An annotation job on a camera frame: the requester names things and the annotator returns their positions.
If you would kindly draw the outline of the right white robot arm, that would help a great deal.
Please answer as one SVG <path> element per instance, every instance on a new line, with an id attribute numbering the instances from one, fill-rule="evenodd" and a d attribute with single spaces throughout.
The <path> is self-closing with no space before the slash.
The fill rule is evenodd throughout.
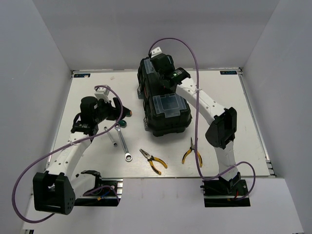
<path id="1" fill-rule="evenodd" d="M 232 194 L 237 190 L 241 179 L 234 158 L 237 111 L 233 107 L 228 109 L 216 103 L 196 86 L 185 69 L 174 68 L 174 63 L 168 55 L 151 52 L 149 56 L 154 70 L 160 76 L 161 84 L 187 100 L 206 120 L 209 128 L 205 138 L 215 149 L 221 191 L 228 195 Z"/>

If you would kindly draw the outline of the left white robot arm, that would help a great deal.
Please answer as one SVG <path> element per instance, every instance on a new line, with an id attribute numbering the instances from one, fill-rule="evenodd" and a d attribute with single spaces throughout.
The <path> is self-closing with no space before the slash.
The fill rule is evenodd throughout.
<path id="1" fill-rule="evenodd" d="M 102 191 L 100 172 L 85 170 L 76 175 L 74 170 L 97 135 L 98 125 L 104 120 L 118 122 L 126 116 L 124 110 L 117 97 L 111 101 L 92 96 L 81 99 L 80 112 L 73 120 L 68 144 L 45 172 L 36 173 L 33 178 L 37 211 L 68 215 L 76 199 Z"/>

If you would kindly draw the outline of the black plastic toolbox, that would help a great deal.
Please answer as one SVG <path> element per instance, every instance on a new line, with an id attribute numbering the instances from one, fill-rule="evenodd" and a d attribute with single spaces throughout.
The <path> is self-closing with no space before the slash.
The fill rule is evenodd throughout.
<path id="1" fill-rule="evenodd" d="M 183 68 L 175 68 L 170 55 L 141 60 L 137 71 L 138 98 L 143 100 L 145 130 L 156 137 L 182 133 L 190 125 L 192 115 L 187 101 L 171 90 L 164 88 L 159 76 L 173 73 L 176 78 L 189 78 Z"/>

